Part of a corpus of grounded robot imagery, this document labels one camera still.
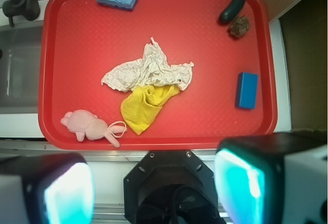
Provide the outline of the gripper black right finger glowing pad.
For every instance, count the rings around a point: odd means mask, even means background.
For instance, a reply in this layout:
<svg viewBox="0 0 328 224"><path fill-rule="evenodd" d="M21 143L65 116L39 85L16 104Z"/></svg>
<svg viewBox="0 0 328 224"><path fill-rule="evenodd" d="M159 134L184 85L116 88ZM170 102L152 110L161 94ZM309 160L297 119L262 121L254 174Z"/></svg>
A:
<svg viewBox="0 0 328 224"><path fill-rule="evenodd" d="M233 223L327 223L327 134L226 138L214 181Z"/></svg>

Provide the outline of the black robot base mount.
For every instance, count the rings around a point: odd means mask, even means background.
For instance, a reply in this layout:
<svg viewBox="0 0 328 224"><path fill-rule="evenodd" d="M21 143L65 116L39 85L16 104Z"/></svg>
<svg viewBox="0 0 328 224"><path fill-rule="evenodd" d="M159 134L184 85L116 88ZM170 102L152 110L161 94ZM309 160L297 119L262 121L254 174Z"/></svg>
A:
<svg viewBox="0 0 328 224"><path fill-rule="evenodd" d="M191 151L150 151L124 177L130 223L225 223L214 173Z"/></svg>

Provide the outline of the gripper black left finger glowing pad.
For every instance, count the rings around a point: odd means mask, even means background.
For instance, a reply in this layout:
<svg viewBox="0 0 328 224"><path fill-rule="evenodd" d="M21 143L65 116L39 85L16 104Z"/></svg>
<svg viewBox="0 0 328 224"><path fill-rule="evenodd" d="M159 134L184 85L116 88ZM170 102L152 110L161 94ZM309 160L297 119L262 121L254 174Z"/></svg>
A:
<svg viewBox="0 0 328 224"><path fill-rule="evenodd" d="M78 153L1 159L1 223L90 223L91 167Z"/></svg>

